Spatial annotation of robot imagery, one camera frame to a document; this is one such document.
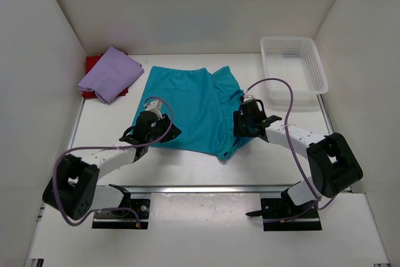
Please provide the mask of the teal t shirt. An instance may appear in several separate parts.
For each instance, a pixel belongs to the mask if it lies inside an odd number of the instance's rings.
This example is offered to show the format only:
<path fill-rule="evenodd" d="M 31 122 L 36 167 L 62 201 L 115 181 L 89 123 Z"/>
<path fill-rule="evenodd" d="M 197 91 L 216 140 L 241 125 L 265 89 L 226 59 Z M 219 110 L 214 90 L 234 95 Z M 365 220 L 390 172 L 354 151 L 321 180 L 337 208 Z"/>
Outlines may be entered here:
<path fill-rule="evenodd" d="M 196 151 L 228 160 L 250 138 L 233 135 L 233 113 L 244 94 L 229 67 L 214 73 L 207 69 L 192 71 L 151 68 L 137 113 L 144 111 L 147 98 L 165 100 L 162 112 L 173 112 L 173 124 L 181 134 L 163 147 Z"/>

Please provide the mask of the lilac t shirt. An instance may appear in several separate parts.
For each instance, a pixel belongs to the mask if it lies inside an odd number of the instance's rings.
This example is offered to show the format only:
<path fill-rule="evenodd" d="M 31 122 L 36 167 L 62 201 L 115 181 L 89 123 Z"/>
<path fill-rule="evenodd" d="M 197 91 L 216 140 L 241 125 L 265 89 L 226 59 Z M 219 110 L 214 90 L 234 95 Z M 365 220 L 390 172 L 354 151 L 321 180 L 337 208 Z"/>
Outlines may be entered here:
<path fill-rule="evenodd" d="M 94 93 L 101 102 L 111 104 L 143 73 L 140 63 L 110 46 L 77 86 L 81 91 Z"/>

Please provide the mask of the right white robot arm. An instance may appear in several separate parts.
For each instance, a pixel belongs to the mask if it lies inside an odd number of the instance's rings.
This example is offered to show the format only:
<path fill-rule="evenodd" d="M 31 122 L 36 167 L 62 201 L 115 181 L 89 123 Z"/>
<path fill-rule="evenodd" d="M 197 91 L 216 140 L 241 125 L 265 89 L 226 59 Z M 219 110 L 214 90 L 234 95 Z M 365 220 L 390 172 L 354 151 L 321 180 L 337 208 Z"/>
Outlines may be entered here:
<path fill-rule="evenodd" d="M 321 198 L 335 198 L 363 178 L 363 171 L 345 137 L 339 133 L 323 135 L 286 124 L 278 116 L 267 116 L 263 102 L 245 97 L 233 113 L 234 136 L 259 138 L 287 148 L 294 156 L 307 159 L 311 175 L 281 193 L 281 211 L 298 215 L 304 204 Z"/>

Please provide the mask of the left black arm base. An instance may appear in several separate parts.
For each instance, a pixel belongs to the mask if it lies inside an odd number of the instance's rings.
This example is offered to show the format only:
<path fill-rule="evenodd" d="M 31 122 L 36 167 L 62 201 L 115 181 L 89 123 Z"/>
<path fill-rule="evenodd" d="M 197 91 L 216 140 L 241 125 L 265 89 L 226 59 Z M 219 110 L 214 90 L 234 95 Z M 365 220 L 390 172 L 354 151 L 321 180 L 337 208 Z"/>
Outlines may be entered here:
<path fill-rule="evenodd" d="M 148 229 L 151 195 L 115 184 L 98 186 L 92 207 L 93 229 Z"/>

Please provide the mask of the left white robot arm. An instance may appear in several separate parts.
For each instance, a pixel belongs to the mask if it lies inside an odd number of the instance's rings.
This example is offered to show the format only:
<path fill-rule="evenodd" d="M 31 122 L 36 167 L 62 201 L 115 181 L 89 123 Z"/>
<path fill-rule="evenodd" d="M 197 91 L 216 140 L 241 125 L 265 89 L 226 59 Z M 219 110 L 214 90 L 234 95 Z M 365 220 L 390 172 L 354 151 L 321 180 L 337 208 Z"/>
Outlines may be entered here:
<path fill-rule="evenodd" d="M 81 223 L 92 212 L 100 178 L 138 161 L 147 153 L 150 145 L 170 142 L 181 133 L 167 114 L 143 111 L 115 145 L 82 147 L 82 150 L 94 151 L 83 158 L 72 153 L 63 154 L 57 160 L 42 200 L 62 213 L 68 222 L 74 220 L 75 223 Z"/>

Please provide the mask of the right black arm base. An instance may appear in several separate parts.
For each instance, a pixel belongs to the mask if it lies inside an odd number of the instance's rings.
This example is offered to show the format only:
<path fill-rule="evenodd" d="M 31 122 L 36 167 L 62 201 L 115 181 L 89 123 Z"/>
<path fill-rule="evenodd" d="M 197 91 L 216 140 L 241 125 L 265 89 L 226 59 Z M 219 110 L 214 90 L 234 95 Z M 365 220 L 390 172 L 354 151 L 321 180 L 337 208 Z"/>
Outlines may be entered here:
<path fill-rule="evenodd" d="M 322 225 L 314 201 L 296 206 L 283 198 L 262 198 L 261 209 L 246 213 L 262 218 L 263 231 L 321 231 Z"/>

